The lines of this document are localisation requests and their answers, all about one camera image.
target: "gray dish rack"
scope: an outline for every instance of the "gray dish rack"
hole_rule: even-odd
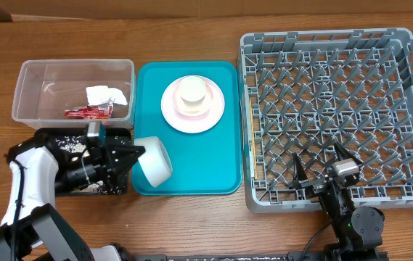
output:
[[[413,207],[413,35],[404,28],[247,33],[240,40],[245,194],[253,212],[319,210],[289,188],[339,141],[364,161],[356,206]]]

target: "wooden surface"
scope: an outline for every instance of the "wooden surface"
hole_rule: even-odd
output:
[[[413,12],[412,0],[0,0],[0,5],[14,16],[87,19]]]
[[[21,64],[28,59],[237,60],[240,36],[254,31],[406,27],[413,14],[88,20],[0,24],[0,220],[11,174],[3,154],[33,135],[11,118]],[[243,186],[228,196],[96,196],[57,199],[57,209],[90,247],[118,242],[136,254],[277,254],[302,250],[326,222],[321,212],[253,214]],[[413,260],[413,209],[386,210],[392,260]],[[335,240],[329,229],[312,249]],[[34,254],[42,254],[43,249]]]

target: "wooden table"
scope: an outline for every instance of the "wooden table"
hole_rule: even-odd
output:
[[[11,174],[4,153],[34,130],[11,118],[21,64],[29,59],[237,60],[240,36],[272,30],[406,27],[413,14],[298,15],[220,19],[89,20],[0,24],[0,220]],[[90,247],[118,242],[135,254],[279,254],[302,250],[325,222],[321,212],[253,214],[244,187],[228,196],[95,196],[57,199],[57,209]],[[413,209],[386,210],[392,260],[413,260]],[[335,237],[328,229],[312,249]],[[34,257],[44,249],[33,252]]]

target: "crumpled white paper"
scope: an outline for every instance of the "crumpled white paper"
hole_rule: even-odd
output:
[[[86,88],[87,101],[89,106],[101,104],[127,105],[127,99],[118,88],[108,88],[107,86],[92,86]]]

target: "blue tray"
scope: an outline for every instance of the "blue tray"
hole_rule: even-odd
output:
[[[174,80],[201,75],[214,81],[225,98],[221,120],[196,134],[172,128],[161,113],[161,97]],[[237,71],[228,62],[153,62],[139,72],[134,138],[157,136],[173,166],[172,177],[157,188],[145,178],[140,165],[132,168],[132,185],[144,195],[230,194],[242,182],[240,105]]]

